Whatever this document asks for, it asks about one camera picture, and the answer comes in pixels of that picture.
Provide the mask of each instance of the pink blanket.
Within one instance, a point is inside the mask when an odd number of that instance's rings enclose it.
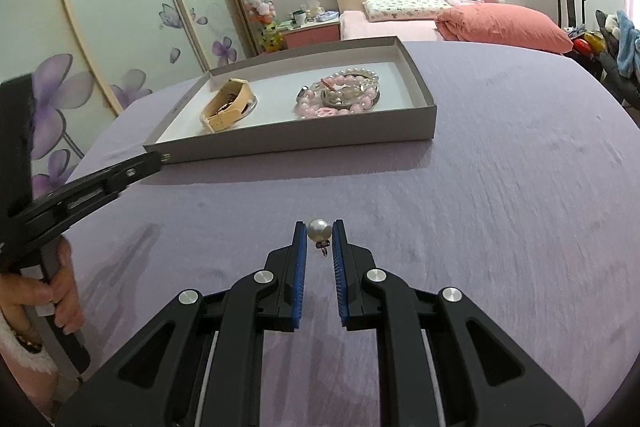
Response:
[[[435,21],[369,22],[360,11],[346,11],[340,16],[340,34],[343,41],[388,36],[398,36],[405,42],[444,40]]]

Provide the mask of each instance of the white fur cuff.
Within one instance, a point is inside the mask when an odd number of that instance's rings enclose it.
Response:
[[[56,363],[49,356],[45,347],[34,355],[20,345],[2,312],[0,312],[0,344],[2,344],[4,352],[22,367],[50,375],[58,371]]]

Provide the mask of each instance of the pink nightstand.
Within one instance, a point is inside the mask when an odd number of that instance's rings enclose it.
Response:
[[[289,49],[335,42],[340,40],[340,19],[327,22],[308,22],[300,28],[293,28],[282,32]]]

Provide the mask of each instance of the human hand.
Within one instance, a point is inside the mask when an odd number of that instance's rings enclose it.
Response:
[[[71,265],[71,246],[64,237],[56,250],[60,269],[49,285],[12,273],[0,274],[0,310],[18,333],[39,343],[40,339],[22,306],[56,304],[55,324],[68,335],[82,327],[84,314],[78,301],[78,289]]]

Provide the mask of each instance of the white tray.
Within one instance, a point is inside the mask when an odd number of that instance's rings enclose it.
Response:
[[[293,112],[302,86],[346,68],[380,77],[380,100],[368,111],[300,120]],[[210,134],[200,112],[230,78],[250,82],[258,103],[229,129]],[[147,150],[185,162],[283,150],[433,138],[436,105],[397,38],[331,42],[263,55],[205,74],[154,129]]]

